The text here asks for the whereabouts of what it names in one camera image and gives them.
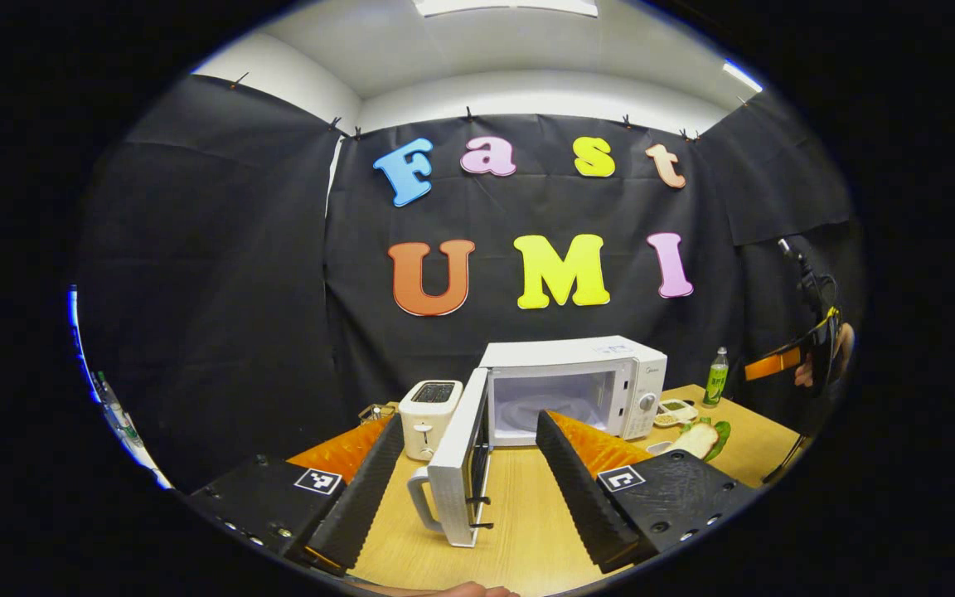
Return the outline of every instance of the clip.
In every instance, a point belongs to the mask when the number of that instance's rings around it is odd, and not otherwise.
[[[246,77],[247,75],[249,75],[249,74],[250,74],[249,72],[246,72],[245,75],[239,76],[238,80],[236,80],[234,83],[231,83],[231,84],[230,84],[231,89],[233,90],[233,89],[236,87],[236,85],[238,85],[239,83],[241,83],[242,80],[245,79],[245,77]]]

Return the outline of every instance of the colorful letter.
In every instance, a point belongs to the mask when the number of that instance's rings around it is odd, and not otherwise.
[[[680,235],[661,233],[649,235],[647,244],[655,248],[658,262],[662,267],[662,284],[658,293],[665,299],[675,296],[687,296],[695,291],[695,287],[683,275],[683,263],[680,261]]]
[[[655,166],[658,167],[658,175],[662,177],[663,182],[675,189],[683,188],[686,181],[673,169],[674,163],[677,163],[675,153],[668,152],[666,146],[660,143],[655,147],[647,148],[644,153],[655,158]]]
[[[515,239],[515,249],[522,252],[522,267],[526,280],[524,291],[518,299],[523,309],[543,309],[549,305],[547,295],[543,294],[543,284],[547,283],[555,302],[565,305],[565,300],[577,280],[577,291],[573,293],[575,305],[606,305],[610,302],[610,293],[603,287],[603,268],[599,263],[599,248],[603,239],[597,235],[576,235],[570,243],[570,249],[561,260],[555,250],[542,235],[521,235]]]
[[[518,167],[511,161],[511,152],[514,148],[500,137],[474,137],[467,141],[467,148],[475,150],[466,152],[459,159],[459,166],[473,174],[491,172],[497,177],[509,177]]]
[[[429,160],[425,155],[419,153],[410,159],[410,162],[408,160],[410,154],[429,151],[432,148],[433,144],[428,139],[415,139],[412,143],[397,148],[397,150],[375,160],[375,168],[386,174],[390,179],[390,184],[393,185],[393,190],[397,192],[393,197],[395,206],[408,205],[433,188],[432,182],[420,181],[414,176],[418,173],[428,177],[433,172],[433,167],[429,165]]]
[[[573,165],[585,177],[609,177],[613,174],[613,158],[610,153],[610,143],[599,137],[577,137],[573,141],[573,153],[577,159]]]
[[[393,299],[413,316],[447,316],[463,306],[470,294],[470,273],[467,270],[474,243],[449,240],[440,243],[440,252],[448,255],[448,290],[440,296],[422,291],[422,258],[429,253],[424,242],[402,242],[390,247],[393,258]]]

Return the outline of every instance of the microwave door handle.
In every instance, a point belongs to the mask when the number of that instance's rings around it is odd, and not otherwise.
[[[433,519],[433,513],[429,510],[429,502],[425,499],[425,492],[422,491],[422,483],[429,483],[429,474],[425,466],[419,466],[414,471],[414,475],[408,479],[408,492],[412,495],[414,509],[418,511],[418,517],[425,528],[444,534],[444,527],[441,527],[440,522]]]

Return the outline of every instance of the white toaster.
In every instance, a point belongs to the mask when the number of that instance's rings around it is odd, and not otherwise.
[[[428,379],[410,389],[397,407],[405,431],[405,454],[409,458],[433,458],[462,395],[461,381]]]

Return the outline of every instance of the hand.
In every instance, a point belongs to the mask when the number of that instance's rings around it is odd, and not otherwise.
[[[361,589],[372,590],[375,593],[390,595],[390,597],[519,597],[517,593],[505,589],[503,586],[493,586],[485,589],[477,582],[463,582],[446,590],[412,590],[396,589],[393,586],[362,585],[359,582],[349,582],[349,585],[359,586]]]
[[[853,328],[850,328],[848,323],[842,324],[838,330],[838,339],[835,340],[835,351],[831,355],[832,358],[838,354],[838,349],[842,348],[842,345],[846,345],[846,351],[842,353],[842,366],[845,367],[850,360],[850,352],[853,349]],[[795,370],[795,386],[812,388],[812,352],[806,355],[806,362]]]

